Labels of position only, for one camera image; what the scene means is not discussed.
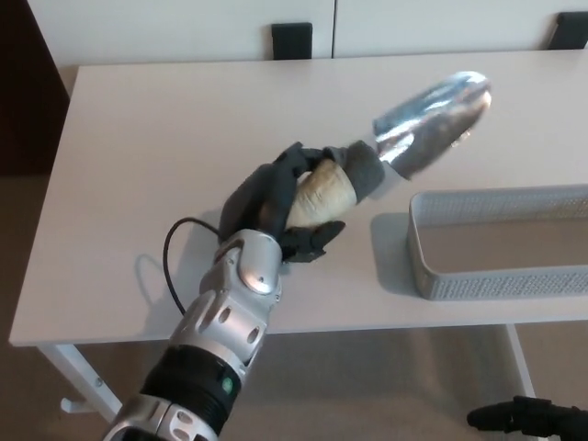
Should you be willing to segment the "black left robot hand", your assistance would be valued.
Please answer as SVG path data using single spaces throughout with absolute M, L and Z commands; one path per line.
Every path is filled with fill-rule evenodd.
M 218 229 L 219 242 L 240 230 L 269 234 L 281 247 L 284 263 L 310 263 L 325 255 L 324 247 L 345 228 L 341 220 L 317 227 L 289 227 L 298 179 L 314 171 L 321 161 L 334 158 L 334 150 L 305 148 L 296 142 L 278 158 L 258 166 L 224 203 Z

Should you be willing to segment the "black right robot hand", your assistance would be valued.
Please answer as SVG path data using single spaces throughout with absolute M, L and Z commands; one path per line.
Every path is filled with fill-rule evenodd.
M 536 437 L 558 436 L 560 440 L 587 439 L 585 410 L 525 396 L 515 396 L 511 401 L 475 409 L 468 413 L 467 422 L 479 431 L 505 434 L 521 432 Z

